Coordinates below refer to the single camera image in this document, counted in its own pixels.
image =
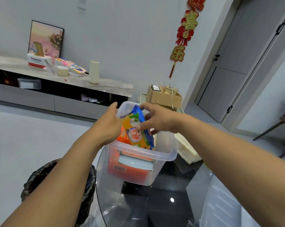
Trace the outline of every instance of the glass table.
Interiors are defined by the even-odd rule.
[[[106,226],[193,226],[192,205],[201,204],[190,202],[188,185],[202,163],[188,165],[177,155],[164,164],[151,186],[142,186],[108,173],[105,146],[97,164],[96,194]]]

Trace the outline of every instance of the framed painting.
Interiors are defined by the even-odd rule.
[[[44,55],[59,58],[64,32],[63,28],[32,20],[28,53],[34,53],[35,45],[41,44]]]

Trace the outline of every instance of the cardboard box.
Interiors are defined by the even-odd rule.
[[[160,104],[167,107],[172,107],[172,98],[173,98],[173,107],[181,108],[182,96],[179,93],[169,94],[164,93],[163,91],[154,90],[152,85],[149,85],[147,92],[147,101],[149,103]]]

